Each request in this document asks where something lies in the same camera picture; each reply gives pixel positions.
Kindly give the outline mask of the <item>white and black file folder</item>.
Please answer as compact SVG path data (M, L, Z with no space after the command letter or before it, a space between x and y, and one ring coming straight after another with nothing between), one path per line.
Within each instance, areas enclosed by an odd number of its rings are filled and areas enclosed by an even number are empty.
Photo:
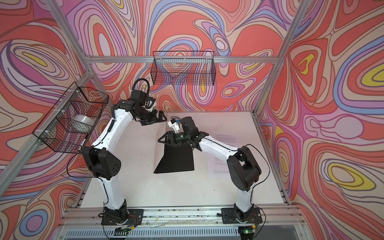
M194 155L191 146L171 147L155 145L154 174L194 171Z

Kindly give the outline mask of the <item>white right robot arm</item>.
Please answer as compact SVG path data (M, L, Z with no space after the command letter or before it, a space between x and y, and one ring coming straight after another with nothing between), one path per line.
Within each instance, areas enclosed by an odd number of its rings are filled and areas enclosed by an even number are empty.
M237 187L237 199L234 203L234 217L238 222L244 223L254 210L253 188L259 180L262 170L252 151L247 147L241 148L226 145L208 133L199 132L196 136L191 133L166 132L158 142L170 147L190 146L201 152L211 154L227 163L230 178Z

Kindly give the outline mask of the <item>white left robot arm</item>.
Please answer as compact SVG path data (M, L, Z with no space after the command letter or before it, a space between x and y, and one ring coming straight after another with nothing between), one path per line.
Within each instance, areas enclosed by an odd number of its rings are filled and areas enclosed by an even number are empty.
M105 197L103 221L122 225L129 218L127 202L120 187L118 173L122 162L114 155L115 148L125 128L132 122L143 126L163 121L163 112L155 109L152 97L141 104L138 100L120 100L113 108L113 117L97 140L90 147L84 147L82 154L89 171L98 180Z

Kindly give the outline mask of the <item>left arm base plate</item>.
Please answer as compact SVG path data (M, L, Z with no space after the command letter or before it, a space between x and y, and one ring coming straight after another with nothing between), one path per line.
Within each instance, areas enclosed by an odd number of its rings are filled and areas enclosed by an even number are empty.
M144 209L123 209L120 211L108 208L104 208L103 213L99 214L102 217L102 226L138 226L142 224L143 215Z

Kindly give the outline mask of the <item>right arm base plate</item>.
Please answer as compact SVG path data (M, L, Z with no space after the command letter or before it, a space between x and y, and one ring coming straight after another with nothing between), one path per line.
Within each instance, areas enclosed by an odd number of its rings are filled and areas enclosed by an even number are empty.
M256 207L251 207L244 213L237 207L222 208L217 216L222 218L224 224L255 224L257 226L263 222L260 209Z

